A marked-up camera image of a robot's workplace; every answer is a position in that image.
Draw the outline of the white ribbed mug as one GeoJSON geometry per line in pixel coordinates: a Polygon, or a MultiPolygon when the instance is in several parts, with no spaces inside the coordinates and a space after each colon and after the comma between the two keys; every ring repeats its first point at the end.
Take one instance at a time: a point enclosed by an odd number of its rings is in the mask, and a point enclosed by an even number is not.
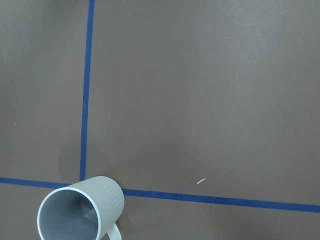
{"type": "Polygon", "coordinates": [[[92,177],[50,192],[37,213],[42,240],[120,240],[116,224],[123,213],[124,193],[106,176],[92,177]]]}

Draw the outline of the brown paper table cover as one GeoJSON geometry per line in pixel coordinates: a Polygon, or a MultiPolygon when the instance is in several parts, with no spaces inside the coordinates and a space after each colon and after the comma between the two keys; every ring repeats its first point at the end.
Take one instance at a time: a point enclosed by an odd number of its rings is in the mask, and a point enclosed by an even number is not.
{"type": "Polygon", "coordinates": [[[95,176],[125,240],[319,239],[319,1],[1,1],[1,239],[95,176]]]}

